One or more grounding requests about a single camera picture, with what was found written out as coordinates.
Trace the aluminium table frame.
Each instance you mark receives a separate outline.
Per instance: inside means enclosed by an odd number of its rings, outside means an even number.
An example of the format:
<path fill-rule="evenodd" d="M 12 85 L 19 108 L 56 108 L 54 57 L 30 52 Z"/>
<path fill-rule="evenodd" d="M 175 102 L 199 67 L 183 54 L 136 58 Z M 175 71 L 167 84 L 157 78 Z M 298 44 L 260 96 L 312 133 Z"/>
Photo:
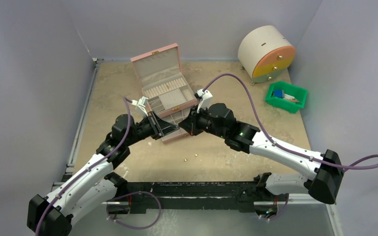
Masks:
<path fill-rule="evenodd" d="M 53 182 L 51 191 L 54 191 L 60 188 L 61 185 L 63 185 L 69 177 L 73 176 L 73 173 L 74 173 L 74 167 L 76 165 L 76 160 L 77 160 L 77 156 L 80 149 L 80 143 L 82 140 L 84 127 L 86 125 L 86 119 L 87 119 L 87 114 L 90 107 L 91 99 L 93 96 L 93 90 L 97 81 L 97 76 L 99 73 L 100 66 L 102 63 L 104 63 L 104 59 L 102 58 L 93 58 L 93 60 L 94 60 L 94 71 L 93 71 L 93 75 L 91 79 L 91 84 L 88 90 L 87 97 L 85 99 L 85 104 L 81 113 L 81 117 L 80 117 L 78 127 L 75 133 L 75 137 L 74 137 L 72 148 L 71 148 L 68 160 L 67 160 L 67 164 L 65 166 L 65 172 L 60 181 Z"/>

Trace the pink jewelry box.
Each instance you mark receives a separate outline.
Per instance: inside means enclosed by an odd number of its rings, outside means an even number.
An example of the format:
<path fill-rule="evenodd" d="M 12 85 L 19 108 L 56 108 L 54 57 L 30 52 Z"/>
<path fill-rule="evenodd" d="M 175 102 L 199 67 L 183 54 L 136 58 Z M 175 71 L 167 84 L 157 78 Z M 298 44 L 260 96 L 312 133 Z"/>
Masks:
<path fill-rule="evenodd" d="M 174 43 L 130 59 L 148 107 L 165 117 L 197 104 L 183 75 L 179 45 Z"/>

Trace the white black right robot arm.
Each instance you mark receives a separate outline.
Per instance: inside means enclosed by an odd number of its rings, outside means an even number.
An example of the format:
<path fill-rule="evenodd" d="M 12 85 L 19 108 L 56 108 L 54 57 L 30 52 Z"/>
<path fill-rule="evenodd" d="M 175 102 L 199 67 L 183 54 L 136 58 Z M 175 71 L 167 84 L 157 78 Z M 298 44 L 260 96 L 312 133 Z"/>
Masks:
<path fill-rule="evenodd" d="M 264 180 L 256 192 L 263 200 L 285 193 L 308 193 L 325 204 L 336 202 L 344 171 L 338 167 L 341 161 L 335 151 L 321 153 L 276 138 L 270 141 L 258 127 L 238 121 L 223 103 L 206 110 L 192 107 L 179 126 L 192 136 L 206 132 L 223 138 L 232 150 L 263 156 L 297 171 L 296 175 L 284 177 L 262 174 Z"/>

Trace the blue block in bin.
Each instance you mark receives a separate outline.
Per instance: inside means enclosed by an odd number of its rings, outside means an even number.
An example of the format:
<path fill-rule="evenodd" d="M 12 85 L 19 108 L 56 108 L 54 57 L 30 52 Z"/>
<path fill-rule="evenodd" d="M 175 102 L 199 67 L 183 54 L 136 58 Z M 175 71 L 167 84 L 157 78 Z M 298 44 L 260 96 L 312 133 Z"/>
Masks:
<path fill-rule="evenodd" d="M 278 98 L 284 98 L 284 91 L 282 89 L 274 90 L 272 93 L 272 96 L 278 97 Z"/>

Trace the round white drawer cabinet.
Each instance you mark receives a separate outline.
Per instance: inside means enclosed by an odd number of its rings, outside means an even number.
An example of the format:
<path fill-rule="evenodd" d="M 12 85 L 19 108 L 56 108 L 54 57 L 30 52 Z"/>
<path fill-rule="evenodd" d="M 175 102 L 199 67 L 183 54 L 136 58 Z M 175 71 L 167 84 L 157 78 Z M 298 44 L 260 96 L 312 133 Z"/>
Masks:
<path fill-rule="evenodd" d="M 273 25 L 249 32 L 238 49 L 238 60 L 253 85 L 280 76 L 291 65 L 295 55 L 296 48 Z"/>

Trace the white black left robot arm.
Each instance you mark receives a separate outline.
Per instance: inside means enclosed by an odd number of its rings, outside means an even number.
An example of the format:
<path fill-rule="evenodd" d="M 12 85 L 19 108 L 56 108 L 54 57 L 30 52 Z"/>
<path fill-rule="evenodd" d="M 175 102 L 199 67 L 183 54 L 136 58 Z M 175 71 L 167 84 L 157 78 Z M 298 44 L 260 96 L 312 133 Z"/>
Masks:
<path fill-rule="evenodd" d="M 67 236 L 73 226 L 96 206 L 113 199 L 121 201 L 127 195 L 126 180 L 114 170 L 130 155 L 130 146 L 148 137 L 154 140 L 179 127 L 148 114 L 134 122 L 130 114 L 116 118 L 105 140 L 76 174 L 57 189 L 29 201 L 27 227 L 37 236 Z"/>

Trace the green plastic bin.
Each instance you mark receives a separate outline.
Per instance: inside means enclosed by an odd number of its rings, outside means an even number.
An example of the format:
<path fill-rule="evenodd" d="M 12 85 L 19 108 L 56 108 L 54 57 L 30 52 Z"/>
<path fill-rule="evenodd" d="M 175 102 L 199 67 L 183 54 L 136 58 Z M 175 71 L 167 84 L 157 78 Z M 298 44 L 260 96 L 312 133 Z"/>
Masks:
<path fill-rule="evenodd" d="M 308 91 L 295 85 L 278 81 L 269 86 L 265 101 L 276 108 L 297 113 L 306 103 Z"/>

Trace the white tool in bin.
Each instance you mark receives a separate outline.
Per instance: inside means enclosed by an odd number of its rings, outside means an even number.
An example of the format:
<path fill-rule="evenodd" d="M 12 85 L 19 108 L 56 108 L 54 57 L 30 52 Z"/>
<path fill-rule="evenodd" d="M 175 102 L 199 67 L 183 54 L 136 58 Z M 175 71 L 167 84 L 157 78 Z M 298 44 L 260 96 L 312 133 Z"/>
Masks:
<path fill-rule="evenodd" d="M 288 102 L 292 102 L 292 103 L 299 103 L 300 102 L 300 100 L 296 99 L 296 97 L 291 96 L 289 94 L 285 94 L 283 99 L 288 101 Z"/>

